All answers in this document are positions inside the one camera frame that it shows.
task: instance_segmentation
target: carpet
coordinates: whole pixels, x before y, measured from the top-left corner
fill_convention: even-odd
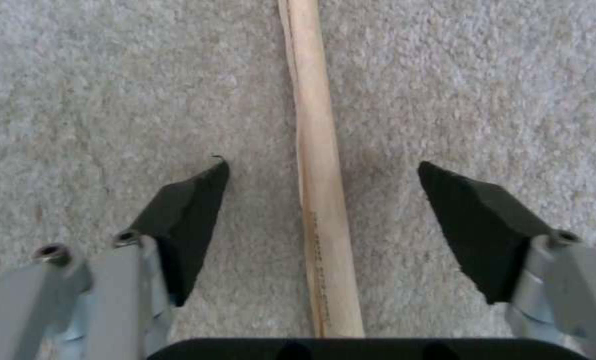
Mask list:
[[[596,0],[323,0],[369,337],[507,337],[419,185],[499,183],[596,247]],[[295,116],[274,0],[0,0],[0,277],[91,258],[163,185],[232,177],[172,340],[309,337]]]

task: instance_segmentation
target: black pad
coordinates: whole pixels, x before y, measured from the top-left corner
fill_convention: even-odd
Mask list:
[[[498,185],[430,162],[420,164],[418,175],[462,272],[487,303],[508,303],[529,241],[551,228]]]
[[[184,305],[202,269],[218,218],[229,166],[211,169],[158,192],[131,225],[158,242],[167,290],[176,306]]]

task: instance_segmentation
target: bolt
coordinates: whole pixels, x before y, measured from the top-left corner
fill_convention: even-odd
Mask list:
[[[36,250],[33,259],[36,262],[65,267],[71,262],[71,254],[65,244],[52,243]]]
[[[142,246],[140,242],[140,233],[136,230],[125,230],[113,238],[114,248],[124,248],[125,246],[138,245]]]

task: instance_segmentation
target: metal leg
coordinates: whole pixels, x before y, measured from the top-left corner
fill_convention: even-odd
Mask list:
[[[553,262],[547,247],[549,237],[541,235],[531,241],[531,248],[509,303],[505,318],[513,335],[561,345],[562,333],[556,328],[544,289],[546,269]]]
[[[60,360],[81,360],[88,330],[88,316],[91,309],[91,294],[78,297],[71,317],[71,323],[63,333],[56,335],[58,358]]]
[[[155,241],[125,232],[114,245],[96,272],[88,360],[146,358],[166,345],[171,324]]]

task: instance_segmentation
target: screw hole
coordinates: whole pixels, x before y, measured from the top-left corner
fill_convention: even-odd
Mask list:
[[[574,237],[572,234],[569,234],[568,232],[560,232],[560,237],[562,237],[562,239],[568,240],[570,242],[576,241],[576,237]]]
[[[135,234],[132,233],[131,231],[125,232],[123,234],[120,234],[120,236],[118,236],[120,238],[120,240],[123,241],[127,241],[129,239],[131,239]]]
[[[41,248],[40,251],[38,251],[38,253],[40,253],[41,256],[49,256],[57,253],[58,251],[60,251],[60,248],[58,248],[58,246],[47,245],[44,248]]]

